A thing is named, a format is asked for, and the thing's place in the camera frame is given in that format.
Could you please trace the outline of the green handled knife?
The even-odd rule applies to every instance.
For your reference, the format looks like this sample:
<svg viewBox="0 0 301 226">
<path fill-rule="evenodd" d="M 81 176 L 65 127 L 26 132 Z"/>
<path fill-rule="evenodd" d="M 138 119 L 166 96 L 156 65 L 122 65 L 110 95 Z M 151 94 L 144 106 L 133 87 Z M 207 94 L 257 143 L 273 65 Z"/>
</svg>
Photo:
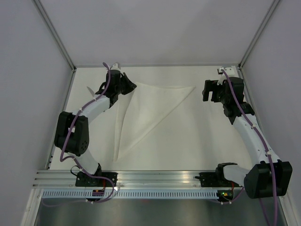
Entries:
<svg viewBox="0 0 301 226">
<path fill-rule="evenodd" d="M 95 96 L 95 92 L 90 88 L 90 87 L 87 87 L 89 93 L 91 94 L 91 96 Z"/>
</svg>

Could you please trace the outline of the white cloth napkin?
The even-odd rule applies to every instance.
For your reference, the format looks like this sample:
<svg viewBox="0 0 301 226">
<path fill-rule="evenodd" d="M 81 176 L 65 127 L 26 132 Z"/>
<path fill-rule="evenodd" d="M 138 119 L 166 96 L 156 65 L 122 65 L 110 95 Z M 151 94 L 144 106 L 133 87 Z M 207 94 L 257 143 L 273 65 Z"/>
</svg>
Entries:
<svg viewBox="0 0 301 226">
<path fill-rule="evenodd" d="M 126 156 L 195 89 L 194 86 L 152 86 L 137 88 L 119 99 L 113 160 Z"/>
</svg>

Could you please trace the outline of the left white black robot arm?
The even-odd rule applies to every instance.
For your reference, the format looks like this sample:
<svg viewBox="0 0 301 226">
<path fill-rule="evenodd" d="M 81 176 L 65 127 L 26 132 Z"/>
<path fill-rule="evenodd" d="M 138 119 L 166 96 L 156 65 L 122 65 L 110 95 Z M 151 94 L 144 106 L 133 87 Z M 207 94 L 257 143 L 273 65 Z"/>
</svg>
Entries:
<svg viewBox="0 0 301 226">
<path fill-rule="evenodd" d="M 73 160 L 81 172 L 86 174 L 86 181 L 91 186 L 102 183 L 102 168 L 89 147 L 89 125 L 100 114 L 109 110 L 119 99 L 119 95 L 127 95 L 136 89 L 128 76 L 120 69 L 110 68 L 106 80 L 89 100 L 73 112 L 63 111 L 59 114 L 54 145 L 61 150 L 60 162 Z"/>
</svg>

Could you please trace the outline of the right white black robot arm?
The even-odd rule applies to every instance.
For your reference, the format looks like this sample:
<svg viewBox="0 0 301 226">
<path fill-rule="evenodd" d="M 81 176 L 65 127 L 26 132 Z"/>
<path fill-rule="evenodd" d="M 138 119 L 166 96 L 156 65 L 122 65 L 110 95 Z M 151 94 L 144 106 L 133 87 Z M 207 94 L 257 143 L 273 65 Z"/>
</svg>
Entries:
<svg viewBox="0 0 301 226">
<path fill-rule="evenodd" d="M 222 103 L 225 116 L 240 134 L 251 158 L 252 168 L 245 169 L 233 162 L 220 163 L 215 181 L 220 186 L 230 181 L 244 187 L 251 199 L 286 195 L 293 168 L 281 161 L 258 127 L 251 105 L 244 101 L 244 82 L 241 78 L 206 80 L 203 101 Z"/>
</svg>

